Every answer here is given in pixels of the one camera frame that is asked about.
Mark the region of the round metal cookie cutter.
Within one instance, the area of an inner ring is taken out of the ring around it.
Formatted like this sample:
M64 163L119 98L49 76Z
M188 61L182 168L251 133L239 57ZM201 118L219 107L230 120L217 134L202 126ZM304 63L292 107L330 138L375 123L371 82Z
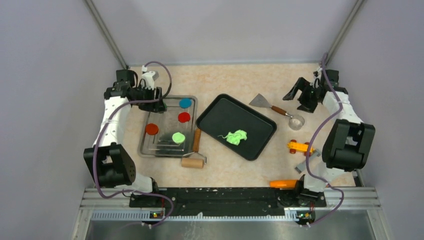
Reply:
M294 131L300 130L304 126L304 124L305 119L300 115L291 116L288 122L288 126Z

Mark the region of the metal scraper wooden handle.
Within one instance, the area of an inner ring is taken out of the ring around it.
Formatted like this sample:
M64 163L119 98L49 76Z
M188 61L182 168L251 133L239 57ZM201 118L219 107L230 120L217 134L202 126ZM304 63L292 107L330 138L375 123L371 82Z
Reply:
M260 93L258 93L249 103L250 106L258 108L269 108L280 115L286 116L288 118L293 118L294 116L288 113L286 110L270 104L267 99Z

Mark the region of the silver metal tray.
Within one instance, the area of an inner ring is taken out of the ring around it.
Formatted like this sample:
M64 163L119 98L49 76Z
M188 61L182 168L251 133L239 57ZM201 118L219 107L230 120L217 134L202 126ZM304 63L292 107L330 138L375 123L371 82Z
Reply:
M191 99L191 107L183 109L179 106L179 101L183 98ZM163 101L167 107L165 112L148 112L146 114L138 145L140 156L180 158L192 151L198 109L197 97L194 95L169 95ZM190 122L180 123L178 121L178 115L182 112L188 112L191 115ZM148 135L145 133L145 126L149 123L156 124L159 127L158 134ZM172 135L176 132L185 135L185 142L175 144L172 141Z

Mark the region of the round green dough wrapper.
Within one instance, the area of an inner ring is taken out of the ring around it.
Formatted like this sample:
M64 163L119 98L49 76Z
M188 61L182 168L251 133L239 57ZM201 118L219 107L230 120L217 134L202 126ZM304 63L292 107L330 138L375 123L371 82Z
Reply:
M186 136L181 133L181 132L175 132L172 136L171 136L172 141L177 144L180 145L182 143L185 142L186 140Z

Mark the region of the black baking tray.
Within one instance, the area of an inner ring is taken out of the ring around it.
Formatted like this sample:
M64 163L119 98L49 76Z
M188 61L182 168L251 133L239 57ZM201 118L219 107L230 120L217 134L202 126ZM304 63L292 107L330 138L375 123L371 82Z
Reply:
M247 161L256 160L277 124L228 94L219 94L200 114L196 126Z

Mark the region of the green dough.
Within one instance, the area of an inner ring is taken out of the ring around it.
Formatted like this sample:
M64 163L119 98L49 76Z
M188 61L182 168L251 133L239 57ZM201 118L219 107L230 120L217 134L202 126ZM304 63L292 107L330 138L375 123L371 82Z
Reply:
M229 144L238 146L241 141L248 139L247 132L244 130L236 130L235 132L228 132L225 136L219 135L222 139L225 139Z

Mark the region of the wooden dough roller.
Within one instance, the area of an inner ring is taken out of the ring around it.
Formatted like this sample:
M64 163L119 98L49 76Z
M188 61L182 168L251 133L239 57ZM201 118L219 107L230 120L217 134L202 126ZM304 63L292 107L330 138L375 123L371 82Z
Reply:
M199 128L194 131L192 150L181 157L180 165L183 168L203 169L207 164L207 157L199 152L201 134Z

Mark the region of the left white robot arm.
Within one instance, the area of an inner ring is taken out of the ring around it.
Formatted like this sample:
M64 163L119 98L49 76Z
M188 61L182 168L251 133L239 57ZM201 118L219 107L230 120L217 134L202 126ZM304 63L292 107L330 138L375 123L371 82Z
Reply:
M149 207L160 202L153 178L137 173L131 156L123 146L125 124L133 105L147 112L164 112L162 89L155 86L159 73L142 67L138 77L133 70L116 71L116 81L104 94L104 114L100 131L83 152L84 161L98 188L134 189Z

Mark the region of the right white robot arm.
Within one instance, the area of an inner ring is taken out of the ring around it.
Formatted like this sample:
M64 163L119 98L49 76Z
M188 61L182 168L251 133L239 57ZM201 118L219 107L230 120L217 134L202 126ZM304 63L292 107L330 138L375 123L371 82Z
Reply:
M307 170L293 192L294 202L307 206L334 179L365 166L376 129L355 113L347 89L339 86L337 70L319 68L313 73L313 81L299 77L283 100L293 100L298 91L301 91L298 110L313 113L322 104L333 122L322 147L322 161Z

